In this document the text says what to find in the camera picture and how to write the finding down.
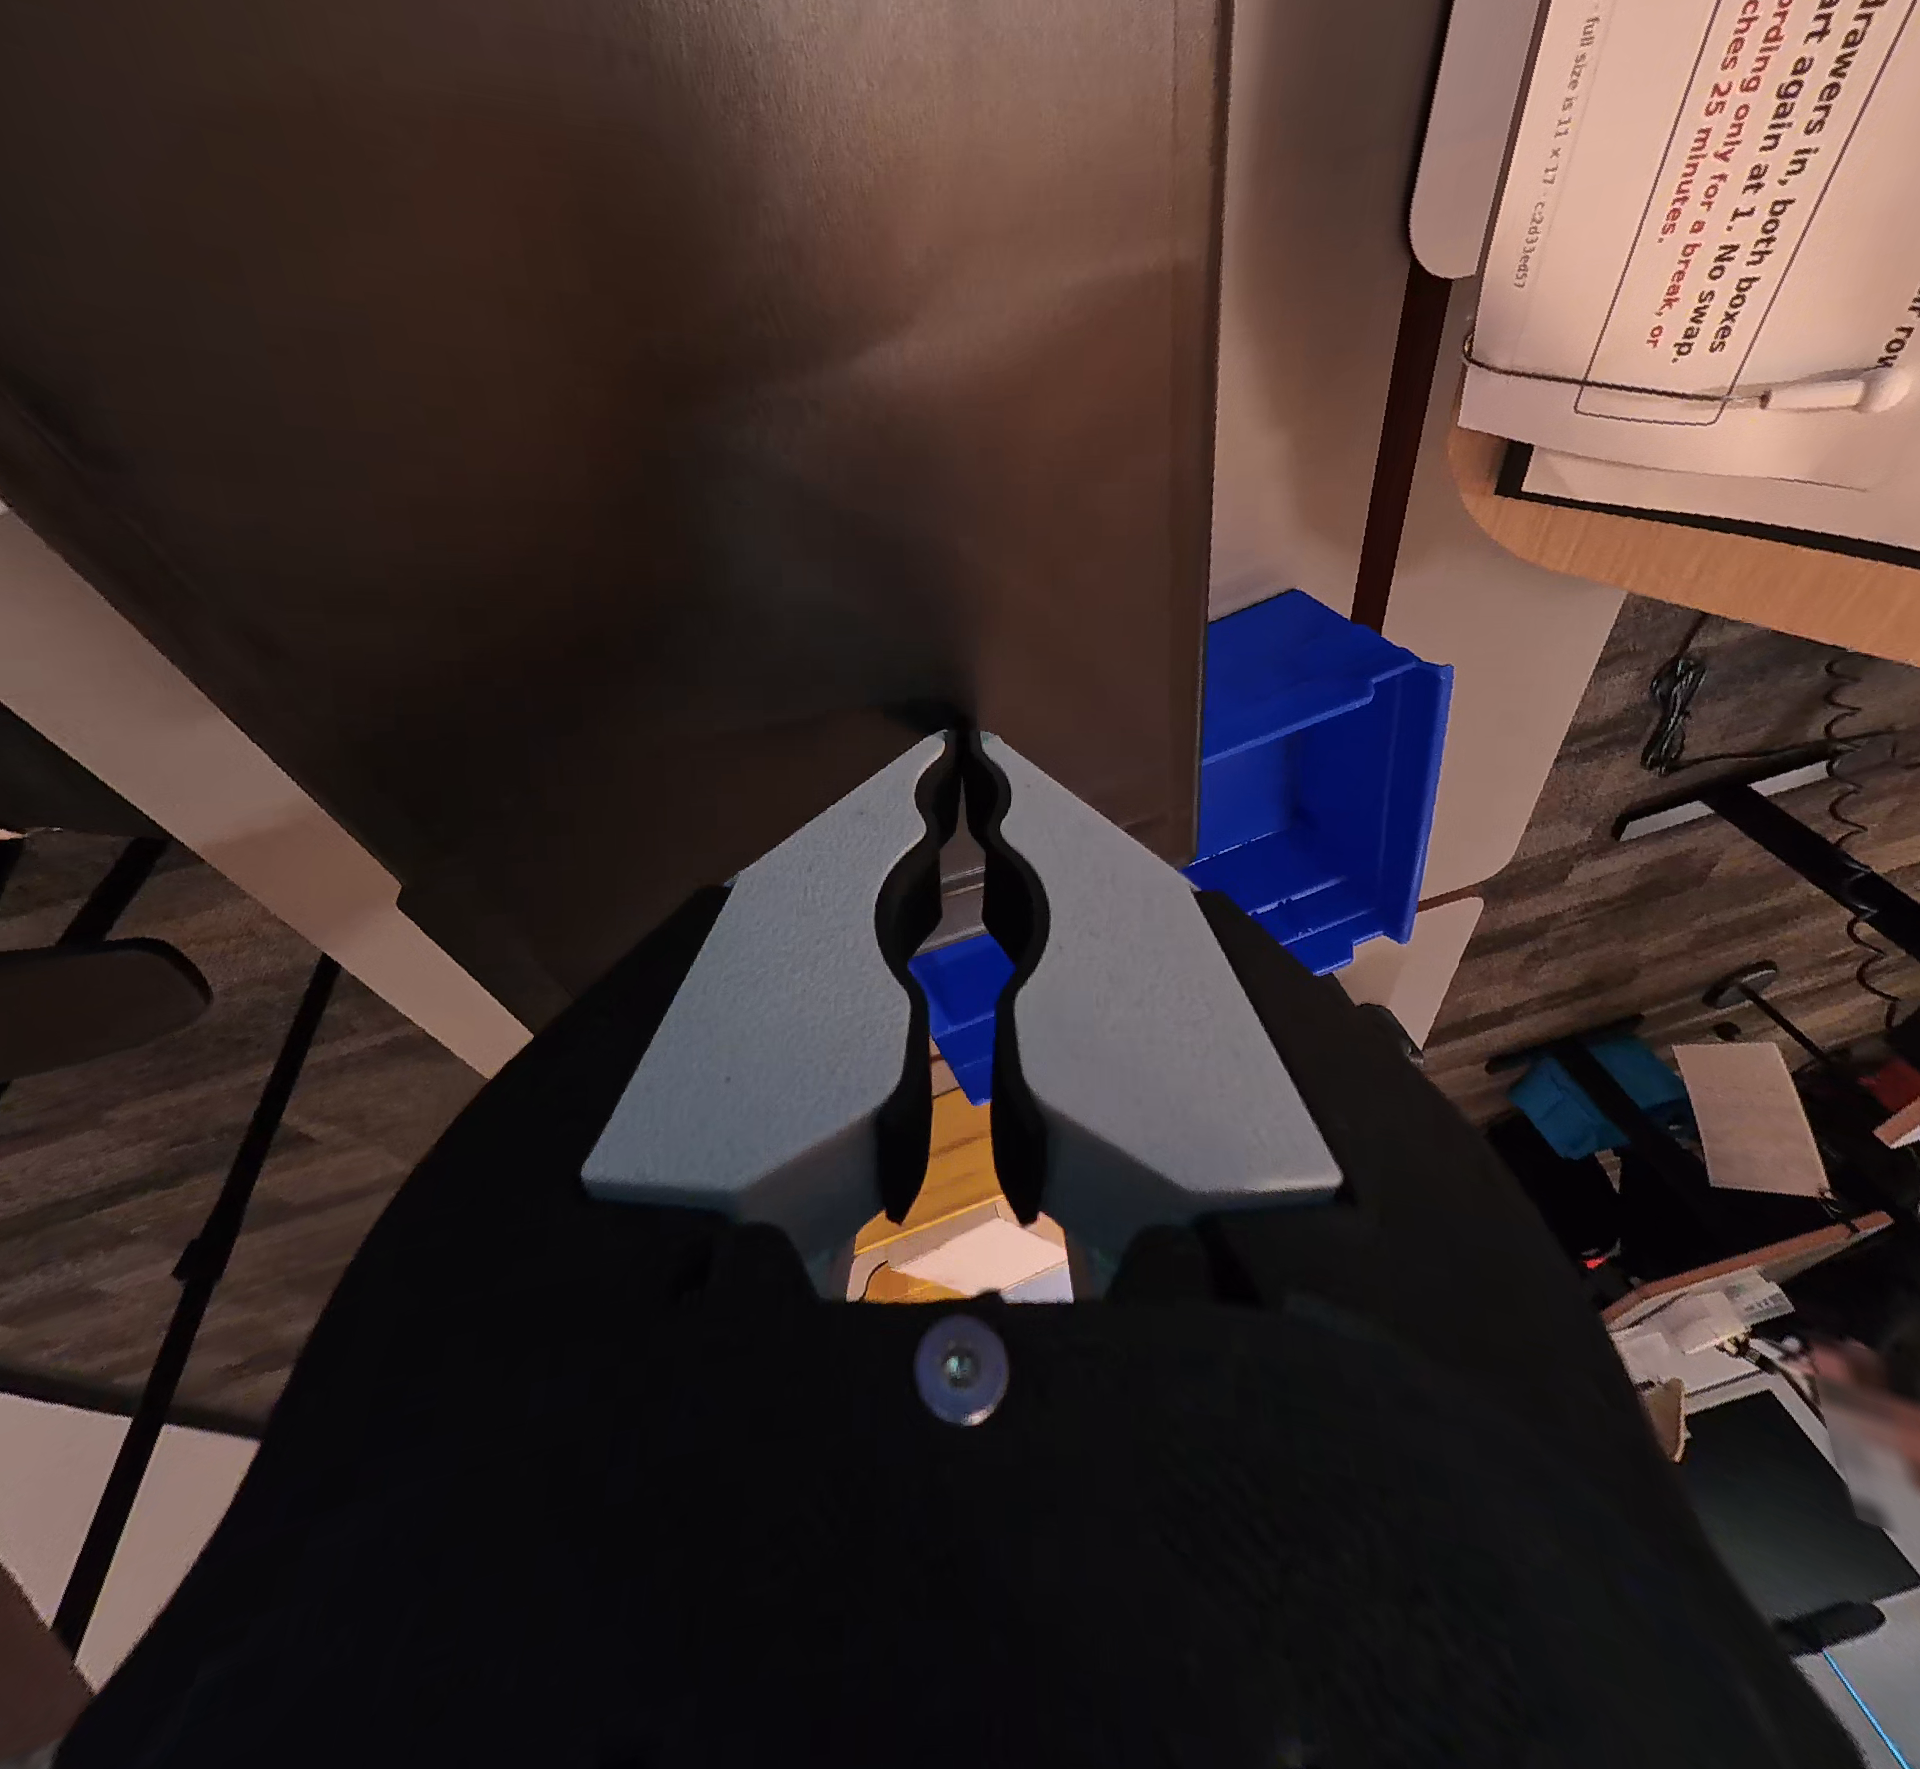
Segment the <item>yellow bin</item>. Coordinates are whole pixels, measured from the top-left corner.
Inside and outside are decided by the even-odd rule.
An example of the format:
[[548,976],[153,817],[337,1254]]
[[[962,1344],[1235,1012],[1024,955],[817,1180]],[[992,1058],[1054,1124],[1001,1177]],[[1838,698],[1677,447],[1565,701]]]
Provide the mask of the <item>yellow bin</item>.
[[1074,1298],[1067,1239],[1050,1216],[1022,1222],[998,1189],[989,1114],[958,1088],[938,1096],[922,1192],[895,1222],[879,1215],[856,1238],[849,1299],[909,1304]]

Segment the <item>thin black stand pole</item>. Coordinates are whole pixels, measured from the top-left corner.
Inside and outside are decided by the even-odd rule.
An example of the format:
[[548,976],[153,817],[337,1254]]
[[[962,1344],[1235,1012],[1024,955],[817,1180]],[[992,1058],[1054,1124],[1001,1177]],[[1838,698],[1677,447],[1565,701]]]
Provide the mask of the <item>thin black stand pole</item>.
[[114,1453],[110,1478],[95,1505],[80,1552],[75,1555],[73,1572],[67,1575],[67,1587],[52,1623],[52,1631],[64,1641],[68,1658],[80,1658],[80,1644],[110,1584],[113,1561],[133,1521],[136,1500],[150,1476],[163,1426],[172,1419],[182,1377],[200,1334],[200,1324],[238,1246],[246,1212],[252,1205],[252,1192],[259,1189],[263,1165],[273,1153],[334,991],[339,988],[339,976],[342,968],[331,955],[321,955],[314,968],[282,1050],[275,1053],[269,1077],[259,1093],[246,1130],[242,1133],[242,1142],[235,1146],[235,1153],[225,1172],[217,1196],[213,1200],[200,1228],[183,1246],[172,1268],[172,1279],[179,1284],[179,1305],[172,1310],[172,1318],[163,1330],[156,1363],[140,1387],[133,1420]]

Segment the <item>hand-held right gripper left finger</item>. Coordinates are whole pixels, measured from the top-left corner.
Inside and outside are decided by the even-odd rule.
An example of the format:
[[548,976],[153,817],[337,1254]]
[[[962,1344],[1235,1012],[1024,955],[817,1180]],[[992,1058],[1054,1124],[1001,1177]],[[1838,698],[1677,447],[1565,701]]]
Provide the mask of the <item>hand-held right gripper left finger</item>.
[[781,1228],[824,1298],[931,1159],[931,1019],[909,961],[944,912],[951,728],[916,739],[730,880],[583,1162],[615,1205]]

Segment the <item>cardboard box with papers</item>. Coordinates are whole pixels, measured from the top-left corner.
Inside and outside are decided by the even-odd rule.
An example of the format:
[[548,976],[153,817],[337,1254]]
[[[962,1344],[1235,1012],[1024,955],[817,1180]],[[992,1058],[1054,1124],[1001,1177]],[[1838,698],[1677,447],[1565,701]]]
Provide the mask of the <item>cardboard box with papers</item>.
[[1787,1390],[1819,1416],[1809,1350],[1772,1344],[1760,1332],[1793,1318],[1787,1287],[1799,1275],[1879,1239],[1891,1225],[1886,1212],[1826,1222],[1640,1284],[1599,1314],[1671,1465],[1684,1459],[1693,1416],[1726,1400]]

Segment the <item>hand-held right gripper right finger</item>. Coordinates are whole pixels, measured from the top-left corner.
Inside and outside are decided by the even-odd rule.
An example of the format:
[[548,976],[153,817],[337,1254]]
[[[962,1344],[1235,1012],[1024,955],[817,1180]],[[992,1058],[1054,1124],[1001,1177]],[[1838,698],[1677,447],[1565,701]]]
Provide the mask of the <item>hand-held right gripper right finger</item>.
[[1192,880],[1004,737],[962,750],[995,995],[989,1127],[1022,1222],[1066,1233],[1074,1299],[1146,1228],[1327,1205],[1342,1169]]

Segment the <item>white instruction sheet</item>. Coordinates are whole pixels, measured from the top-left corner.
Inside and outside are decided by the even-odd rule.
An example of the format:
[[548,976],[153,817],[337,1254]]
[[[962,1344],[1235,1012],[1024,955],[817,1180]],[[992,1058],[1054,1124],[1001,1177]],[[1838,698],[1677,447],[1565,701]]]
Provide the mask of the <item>white instruction sheet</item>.
[[[1916,372],[1916,0],[1548,0],[1472,336],[1496,365],[1654,388]],[[1916,449],[1916,391],[1879,416],[1674,425],[1467,366],[1460,422],[1871,487]]]

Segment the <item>teal blue floor object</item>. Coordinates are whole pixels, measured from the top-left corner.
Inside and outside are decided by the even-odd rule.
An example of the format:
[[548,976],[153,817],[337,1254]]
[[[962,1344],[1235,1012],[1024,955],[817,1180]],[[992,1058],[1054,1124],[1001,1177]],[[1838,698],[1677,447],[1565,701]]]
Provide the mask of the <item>teal blue floor object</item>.
[[[1695,1146],[1693,1103],[1677,1067],[1662,1061],[1641,1037],[1599,1037],[1588,1041],[1602,1070],[1644,1117],[1671,1137]],[[1559,1156],[1584,1159],[1624,1150],[1628,1133],[1582,1088],[1561,1057],[1525,1058],[1510,1106],[1525,1114]]]

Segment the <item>black table foot bar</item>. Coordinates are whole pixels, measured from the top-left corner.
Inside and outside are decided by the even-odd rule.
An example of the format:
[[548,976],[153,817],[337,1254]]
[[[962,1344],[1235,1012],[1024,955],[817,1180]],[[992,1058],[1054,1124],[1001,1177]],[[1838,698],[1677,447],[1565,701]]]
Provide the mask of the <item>black table foot bar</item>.
[[1916,955],[1916,899],[1780,803],[1793,787],[1815,781],[1828,781],[1822,764],[1767,775],[1727,775],[1684,794],[1622,813],[1611,827],[1611,837],[1624,843],[1693,821],[1726,821],[1849,915],[1856,915],[1883,942]]

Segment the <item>white rounded panel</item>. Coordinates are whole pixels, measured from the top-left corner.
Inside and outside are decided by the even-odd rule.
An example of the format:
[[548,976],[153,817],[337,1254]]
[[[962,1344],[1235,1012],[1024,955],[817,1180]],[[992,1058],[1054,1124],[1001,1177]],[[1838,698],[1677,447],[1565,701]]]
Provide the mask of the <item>white rounded panel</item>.
[[1449,4],[1407,214],[1413,258],[1443,280],[1482,267],[1545,4]]

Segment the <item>blue plastic bin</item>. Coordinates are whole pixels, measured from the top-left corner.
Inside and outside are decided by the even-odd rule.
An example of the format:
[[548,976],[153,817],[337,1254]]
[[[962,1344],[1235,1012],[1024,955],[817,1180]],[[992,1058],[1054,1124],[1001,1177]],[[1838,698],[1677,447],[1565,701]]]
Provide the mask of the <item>blue plastic bin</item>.
[[1449,665],[1305,587],[1210,619],[1182,876],[1311,974],[1350,968],[1367,942],[1407,942],[1449,706]]

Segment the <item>beige paper sheet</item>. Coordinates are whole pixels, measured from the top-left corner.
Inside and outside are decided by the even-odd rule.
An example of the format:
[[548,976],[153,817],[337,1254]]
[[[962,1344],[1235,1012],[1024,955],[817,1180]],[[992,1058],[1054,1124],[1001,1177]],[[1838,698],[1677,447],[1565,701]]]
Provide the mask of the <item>beige paper sheet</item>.
[[1714,1189],[1819,1200],[1832,1192],[1780,1044],[1714,1038],[1674,1048]]

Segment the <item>black office chair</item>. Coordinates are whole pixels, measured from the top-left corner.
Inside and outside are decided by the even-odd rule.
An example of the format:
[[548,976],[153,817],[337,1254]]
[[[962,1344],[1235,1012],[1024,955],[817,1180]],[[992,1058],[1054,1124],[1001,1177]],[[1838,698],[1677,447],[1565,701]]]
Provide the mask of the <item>black office chair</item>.
[[114,938],[170,834],[78,757],[4,709],[4,880],[40,833],[121,837],[121,849],[57,942],[4,949],[4,1083],[143,1048],[213,1002],[170,942]]

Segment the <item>black-bordered white sheet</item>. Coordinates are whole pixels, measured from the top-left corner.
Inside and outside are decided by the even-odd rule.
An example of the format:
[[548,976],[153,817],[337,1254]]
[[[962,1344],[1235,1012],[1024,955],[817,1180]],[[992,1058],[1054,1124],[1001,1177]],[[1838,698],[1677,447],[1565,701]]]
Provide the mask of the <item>black-bordered white sheet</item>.
[[1859,560],[1916,561],[1916,454],[1883,484],[1723,477],[1565,457],[1510,442],[1496,494],[1599,507],[1714,534],[1767,536]]

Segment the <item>black drawer cabinet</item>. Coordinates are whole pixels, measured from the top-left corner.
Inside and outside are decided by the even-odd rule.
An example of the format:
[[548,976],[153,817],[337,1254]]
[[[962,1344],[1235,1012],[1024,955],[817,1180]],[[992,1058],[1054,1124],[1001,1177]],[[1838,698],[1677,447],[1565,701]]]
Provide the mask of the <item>black drawer cabinet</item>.
[[4,0],[4,494],[523,1024],[964,711],[1196,837],[1231,0]]

